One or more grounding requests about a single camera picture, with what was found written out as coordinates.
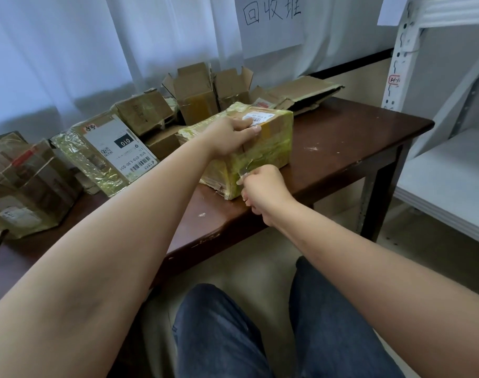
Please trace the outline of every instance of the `barcode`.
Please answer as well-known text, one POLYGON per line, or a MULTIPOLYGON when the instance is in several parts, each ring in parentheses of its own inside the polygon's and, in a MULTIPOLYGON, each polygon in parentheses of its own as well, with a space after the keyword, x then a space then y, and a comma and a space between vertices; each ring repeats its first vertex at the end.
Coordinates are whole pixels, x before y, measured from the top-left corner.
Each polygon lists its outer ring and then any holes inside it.
POLYGON ((135 164, 133 167, 131 167, 131 172, 135 172, 140 168, 140 166, 144 165, 150 160, 150 157, 145 157, 141 161, 138 162, 138 164, 135 164))
POLYGON ((108 156, 108 155, 112 155, 113 152, 110 150, 110 147, 105 147, 103 150, 100 150, 100 152, 104 155, 104 156, 108 156))

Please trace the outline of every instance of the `shelf board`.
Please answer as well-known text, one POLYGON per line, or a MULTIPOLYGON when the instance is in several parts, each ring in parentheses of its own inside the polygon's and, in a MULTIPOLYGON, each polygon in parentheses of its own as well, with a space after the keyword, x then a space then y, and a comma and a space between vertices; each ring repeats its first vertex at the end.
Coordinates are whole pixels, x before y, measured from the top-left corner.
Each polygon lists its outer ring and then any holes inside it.
POLYGON ((395 196, 479 241, 479 130, 406 162, 395 196))

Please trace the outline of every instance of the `black label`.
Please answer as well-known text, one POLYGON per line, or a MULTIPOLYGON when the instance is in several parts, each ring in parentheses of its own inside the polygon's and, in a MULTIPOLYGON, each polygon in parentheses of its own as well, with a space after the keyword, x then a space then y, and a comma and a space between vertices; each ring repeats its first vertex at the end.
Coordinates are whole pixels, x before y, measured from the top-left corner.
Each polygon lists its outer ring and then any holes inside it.
POLYGON ((129 143, 134 142, 133 138, 129 134, 125 134, 117 140, 114 140, 115 144, 121 149, 122 147, 127 146, 129 143))

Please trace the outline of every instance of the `white metal shelving unit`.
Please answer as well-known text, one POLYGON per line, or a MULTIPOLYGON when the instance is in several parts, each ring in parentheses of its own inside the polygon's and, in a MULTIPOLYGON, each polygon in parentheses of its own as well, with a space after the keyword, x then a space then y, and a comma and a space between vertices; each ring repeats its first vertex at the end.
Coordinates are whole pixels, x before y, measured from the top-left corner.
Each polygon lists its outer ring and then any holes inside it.
MULTIPOLYGON (((479 24, 479 0, 408 0, 382 107, 402 110, 424 29, 469 24, 479 24)), ((396 197, 477 241, 479 130, 460 132, 460 128, 478 92, 479 58, 434 117, 434 129, 414 142, 395 190, 396 197), (468 91, 449 140, 428 150, 429 139, 438 133, 451 109, 468 91)))

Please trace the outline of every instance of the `forearm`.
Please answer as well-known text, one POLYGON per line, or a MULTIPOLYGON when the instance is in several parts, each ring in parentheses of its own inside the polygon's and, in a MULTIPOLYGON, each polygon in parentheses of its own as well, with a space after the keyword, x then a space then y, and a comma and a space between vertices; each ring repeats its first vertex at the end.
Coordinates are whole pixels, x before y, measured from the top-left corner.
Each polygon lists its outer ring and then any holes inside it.
POLYGON ((478 295, 299 203, 272 220, 419 374, 479 376, 478 295))
POLYGON ((44 340, 58 369, 109 368, 209 161, 205 145, 188 142, 62 237, 0 301, 0 337, 19 332, 3 356, 44 340))

